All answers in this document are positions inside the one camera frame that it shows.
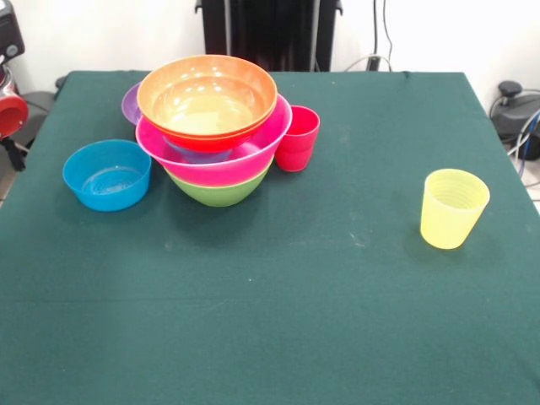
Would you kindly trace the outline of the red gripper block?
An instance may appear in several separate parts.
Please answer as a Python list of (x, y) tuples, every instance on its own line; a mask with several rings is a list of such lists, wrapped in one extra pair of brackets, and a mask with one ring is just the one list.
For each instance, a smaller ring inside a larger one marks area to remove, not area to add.
[(29, 108), (26, 102), (16, 94), (1, 97), (0, 134), (1, 145), (8, 153), (8, 158), (16, 171), (24, 171), (25, 163), (16, 143), (8, 138), (17, 132), (27, 121)]

